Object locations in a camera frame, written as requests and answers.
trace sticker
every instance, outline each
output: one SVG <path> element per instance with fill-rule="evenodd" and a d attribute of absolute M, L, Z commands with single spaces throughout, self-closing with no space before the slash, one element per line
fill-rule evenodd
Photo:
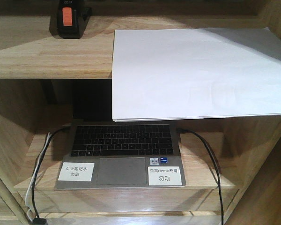
<path fill-rule="evenodd" d="M 58 180 L 91 181 L 94 163 L 63 163 Z"/>
<path fill-rule="evenodd" d="M 163 163 L 168 163 L 168 158 L 166 157 L 160 157 L 160 163 L 163 164 Z"/>
<path fill-rule="evenodd" d="M 150 165 L 159 165 L 158 158 L 150 158 Z"/>
<path fill-rule="evenodd" d="M 179 166 L 148 166 L 149 185 L 181 186 Z"/>

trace touchpad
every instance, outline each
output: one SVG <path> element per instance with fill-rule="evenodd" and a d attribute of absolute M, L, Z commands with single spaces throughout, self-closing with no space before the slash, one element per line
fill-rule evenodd
<path fill-rule="evenodd" d="M 145 158 L 101 158 L 98 184 L 145 184 Z"/>

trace sheet of paper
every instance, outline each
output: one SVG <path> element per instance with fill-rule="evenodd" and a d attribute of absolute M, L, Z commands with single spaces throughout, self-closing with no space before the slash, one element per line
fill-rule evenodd
<path fill-rule="evenodd" d="M 91 181 L 94 163 L 63 163 L 58 180 Z"/>
<path fill-rule="evenodd" d="M 149 185 L 181 186 L 179 166 L 148 166 Z"/>
<path fill-rule="evenodd" d="M 268 29 L 116 30 L 114 121 L 281 114 L 281 41 Z"/>

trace white cable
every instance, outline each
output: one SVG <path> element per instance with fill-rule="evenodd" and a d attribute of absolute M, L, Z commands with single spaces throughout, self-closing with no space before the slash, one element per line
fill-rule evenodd
<path fill-rule="evenodd" d="M 28 188 L 27 188 L 27 191 L 26 191 L 26 195 L 25 195 L 25 199 L 24 199 L 24 202 L 25 202 L 25 205 L 29 208 L 28 211 L 27 211 L 27 217 L 29 218 L 29 220 L 32 222 L 32 218 L 30 217 L 29 215 L 29 212 L 32 212 L 32 206 L 29 205 L 28 203 L 28 196 L 30 194 L 30 190 L 31 190 L 31 186 L 32 186 L 32 183 L 33 183 L 33 180 L 34 180 L 34 177 L 36 176 L 36 172 L 37 172 L 37 168 L 38 168 L 38 165 L 39 165 L 39 162 L 40 162 L 40 156 L 43 154 L 43 152 L 45 151 L 46 149 L 46 146 L 48 145 L 48 141 L 49 141 L 49 138 L 51 137 L 51 134 L 50 132 L 47 134 L 46 136 L 46 139 L 45 139 L 45 143 L 44 143 L 44 146 L 43 146 L 43 149 L 41 150 L 41 152 L 39 153 L 38 157 L 37 157 L 37 164 L 36 164 L 36 167 L 33 171 L 33 174 L 32 174 L 32 177 L 30 179 L 30 183 L 28 185 Z"/>

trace black and orange device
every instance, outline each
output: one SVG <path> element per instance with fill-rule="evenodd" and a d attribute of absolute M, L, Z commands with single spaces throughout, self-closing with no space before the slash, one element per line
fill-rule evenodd
<path fill-rule="evenodd" d="M 92 14 L 90 7 L 84 7 L 83 0 L 59 0 L 57 31 L 67 39 L 80 39 Z"/>

